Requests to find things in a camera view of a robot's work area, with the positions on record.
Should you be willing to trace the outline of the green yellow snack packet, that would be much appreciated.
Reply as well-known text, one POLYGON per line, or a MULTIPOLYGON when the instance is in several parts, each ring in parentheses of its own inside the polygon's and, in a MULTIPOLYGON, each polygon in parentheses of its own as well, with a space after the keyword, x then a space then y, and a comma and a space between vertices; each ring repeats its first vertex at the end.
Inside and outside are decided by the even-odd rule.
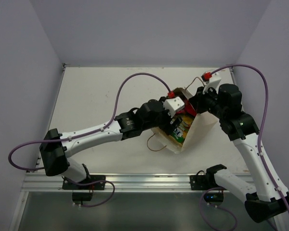
POLYGON ((179 114, 174 116, 171 121, 172 125, 175 125, 174 130, 170 133, 170 137, 177 142, 180 146, 183 145, 187 133, 189 132, 194 118, 189 115, 179 114))

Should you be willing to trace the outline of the beige paper bag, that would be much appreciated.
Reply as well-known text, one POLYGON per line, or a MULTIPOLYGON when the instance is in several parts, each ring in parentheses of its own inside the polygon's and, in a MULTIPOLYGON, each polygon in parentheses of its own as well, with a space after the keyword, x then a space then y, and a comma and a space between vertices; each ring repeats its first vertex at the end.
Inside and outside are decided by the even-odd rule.
MULTIPOLYGON (((192 97, 192 94, 187 90, 187 88, 175 88, 170 93, 170 96, 172 98, 178 96, 183 101, 188 101, 188 99, 192 97)), ((148 138, 146 146, 152 152, 160 152, 163 149, 168 149, 175 154, 179 154, 204 138, 216 123, 217 119, 208 112, 197 114, 196 117, 194 117, 194 121, 182 146, 175 142, 172 137, 166 135, 161 129, 153 128, 151 129, 153 135, 150 137, 156 137, 163 147, 160 149, 152 149, 149 147, 149 141, 151 138, 148 138)))

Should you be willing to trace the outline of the red white snack packet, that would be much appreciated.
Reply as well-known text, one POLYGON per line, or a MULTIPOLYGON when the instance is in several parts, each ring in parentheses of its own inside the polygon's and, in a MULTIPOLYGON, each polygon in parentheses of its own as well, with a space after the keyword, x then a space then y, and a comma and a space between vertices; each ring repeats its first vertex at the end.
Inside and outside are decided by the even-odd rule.
POLYGON ((192 105, 189 103, 189 101, 184 101, 184 109, 181 110, 181 114, 187 114, 192 117, 196 117, 197 112, 192 107, 192 105))

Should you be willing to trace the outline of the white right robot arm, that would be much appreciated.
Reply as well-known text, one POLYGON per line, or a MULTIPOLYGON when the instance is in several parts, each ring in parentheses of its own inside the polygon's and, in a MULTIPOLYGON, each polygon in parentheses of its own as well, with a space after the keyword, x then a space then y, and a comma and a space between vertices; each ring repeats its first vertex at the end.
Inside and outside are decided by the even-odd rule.
POLYGON ((237 197, 253 221, 260 223, 286 212, 289 190, 280 180, 261 142, 253 117, 242 110, 242 93, 234 84, 218 90, 199 87, 189 103, 197 114, 209 112, 219 119, 222 131, 238 149, 251 174, 251 185, 219 164, 207 169, 206 186, 223 187, 237 197))

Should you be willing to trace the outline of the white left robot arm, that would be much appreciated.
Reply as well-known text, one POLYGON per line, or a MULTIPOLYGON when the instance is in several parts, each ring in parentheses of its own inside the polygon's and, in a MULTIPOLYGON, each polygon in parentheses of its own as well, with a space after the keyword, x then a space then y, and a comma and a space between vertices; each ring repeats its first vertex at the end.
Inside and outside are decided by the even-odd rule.
POLYGON ((39 147, 45 174, 49 177, 60 175, 73 181, 78 188, 85 189, 91 182, 88 169, 72 159, 73 155, 107 142, 138 137, 152 128, 168 129, 172 118, 182 109, 184 102, 180 97, 162 97, 160 100, 149 100, 139 108, 115 116, 113 121, 92 128, 64 133, 51 129, 39 147))

